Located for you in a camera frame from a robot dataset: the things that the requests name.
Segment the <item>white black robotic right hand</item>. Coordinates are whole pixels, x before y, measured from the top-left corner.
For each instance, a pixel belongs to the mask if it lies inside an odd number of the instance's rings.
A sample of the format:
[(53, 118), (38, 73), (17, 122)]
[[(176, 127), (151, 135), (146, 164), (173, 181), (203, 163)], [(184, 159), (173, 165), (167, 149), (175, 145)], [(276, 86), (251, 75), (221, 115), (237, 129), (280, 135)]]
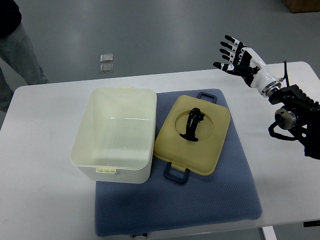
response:
[(232, 36), (225, 35), (224, 38), (219, 51), (228, 63), (214, 62), (214, 67), (242, 77), (248, 87), (257, 89), (266, 98), (281, 89), (281, 81), (270, 73), (267, 64), (251, 47)]

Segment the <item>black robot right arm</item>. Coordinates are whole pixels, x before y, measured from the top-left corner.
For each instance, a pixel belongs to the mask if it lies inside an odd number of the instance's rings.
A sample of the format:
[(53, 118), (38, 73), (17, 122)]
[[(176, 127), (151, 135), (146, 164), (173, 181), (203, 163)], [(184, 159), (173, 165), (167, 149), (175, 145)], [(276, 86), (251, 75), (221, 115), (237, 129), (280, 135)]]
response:
[(283, 106), (274, 114), (269, 126), (269, 135), (284, 141), (299, 141), (304, 146), (304, 155), (320, 158), (320, 104), (308, 97), (298, 85), (289, 83), (287, 63), (284, 62), (286, 87), (268, 94), (272, 105)]

